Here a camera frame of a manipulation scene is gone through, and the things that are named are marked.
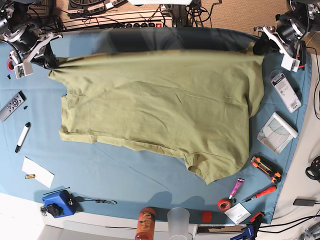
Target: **pink tube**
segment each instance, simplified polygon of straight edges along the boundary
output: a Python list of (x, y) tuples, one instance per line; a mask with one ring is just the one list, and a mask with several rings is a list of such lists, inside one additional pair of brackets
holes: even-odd
[(238, 178), (236, 180), (236, 183), (230, 193), (229, 199), (231, 199), (234, 195), (236, 195), (236, 192), (238, 191), (238, 189), (240, 188), (241, 184), (244, 182), (245, 180), (242, 178)]

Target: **red tape roll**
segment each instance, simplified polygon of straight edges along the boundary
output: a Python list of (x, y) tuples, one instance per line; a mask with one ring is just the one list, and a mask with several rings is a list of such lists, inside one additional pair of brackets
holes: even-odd
[(226, 211), (231, 207), (231, 200), (228, 198), (223, 198), (218, 201), (218, 208), (220, 211)]

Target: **red object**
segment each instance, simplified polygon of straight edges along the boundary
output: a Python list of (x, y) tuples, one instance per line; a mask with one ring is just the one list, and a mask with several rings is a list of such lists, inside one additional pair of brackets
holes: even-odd
[(262, 215), (262, 217), (264, 216), (264, 213), (262, 211), (258, 212), (256, 215), (254, 215), (251, 219), (250, 219), (250, 223), (253, 223), (256, 220), (256, 217), (258, 217), (259, 215)]
[(139, 213), (138, 226), (134, 240), (153, 240), (155, 233), (156, 212), (151, 207), (143, 208)]
[(202, 222), (203, 223), (210, 223), (212, 219), (212, 214), (210, 211), (203, 211), (202, 212)]
[(264, 190), (264, 191), (256, 194), (255, 197), (256, 197), (256, 198), (260, 198), (260, 197), (262, 197), (262, 196), (264, 196), (264, 195), (267, 195), (267, 194), (269, 194), (269, 193), (274, 192), (276, 189), (277, 189), (276, 186), (271, 186), (271, 187), (267, 188), (266, 190)]
[(231, 207), (231, 200), (229, 198), (223, 198), (218, 201), (218, 208), (220, 211), (226, 211)]

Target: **paper card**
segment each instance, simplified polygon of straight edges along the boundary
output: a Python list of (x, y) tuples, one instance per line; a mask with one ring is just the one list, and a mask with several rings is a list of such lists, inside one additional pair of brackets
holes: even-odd
[(229, 210), (225, 211), (224, 214), (237, 225), (242, 223), (251, 215), (241, 203), (231, 207)]
[(24, 157), (22, 171), (26, 174), (34, 174), (35, 179), (45, 185), (47, 188), (51, 187), (52, 181), (55, 175), (43, 168), (42, 166), (36, 164), (34, 161), (27, 157)]

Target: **blue tablecloth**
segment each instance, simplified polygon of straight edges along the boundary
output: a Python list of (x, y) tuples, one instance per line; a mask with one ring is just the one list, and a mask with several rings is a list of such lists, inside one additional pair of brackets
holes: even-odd
[[(148, 28), (70, 34), (54, 40), (51, 45), (57, 57), (73, 57), (160, 49), (239, 51), (255, 40), (254, 36), (224, 29)], [(118, 202), (117, 205), (83, 202), (81, 208), (87, 213), (137, 219), (140, 209), (153, 206), (157, 207), (157, 219), (165, 221), (168, 209), (183, 207), (190, 210), (191, 223), (201, 223), (201, 211), (205, 210), (213, 212), (212, 223), (232, 224), (218, 210), (217, 202), (229, 196), (237, 178), (245, 179), (235, 196), (238, 201), (271, 185), (270, 180), (255, 169), (250, 160), (237, 174), (206, 185), (202, 179), (188, 172), (184, 161), (179, 158), (103, 143), (61, 141), (58, 132), (61, 125), (60, 97), (66, 94), (66, 88), (50, 80), (49, 71), (36, 65), (33, 66), (34, 74), (16, 80), (11, 73), (9, 80), (6, 69), (9, 50), (7, 45), (0, 44), (0, 108), (20, 90), (27, 100), (4, 123), (0, 122), (1, 193), (42, 202), (44, 193), (71, 187), (69, 190), (74, 195)], [(250, 120), (250, 156), (263, 156), (284, 171), (276, 192), (244, 204), (252, 215), (264, 211), (266, 223), (271, 222), (299, 137), (277, 156), (257, 140), (257, 135), (273, 112), (278, 112), (300, 133), (311, 84), (309, 56), (305, 71), (300, 69), (297, 73), (282, 69), (281, 60), (279, 53), (270, 53), (264, 58), (264, 98), (258, 113)], [(302, 106), (294, 113), (289, 113), (270, 84), (269, 75), (275, 69), (283, 70), (298, 92)], [(18, 138), (27, 122), (31, 122), (32, 126), (21, 151), (15, 153)], [(25, 179), (25, 173), (21, 171), (24, 157), (54, 174), (51, 189), (34, 179)]]

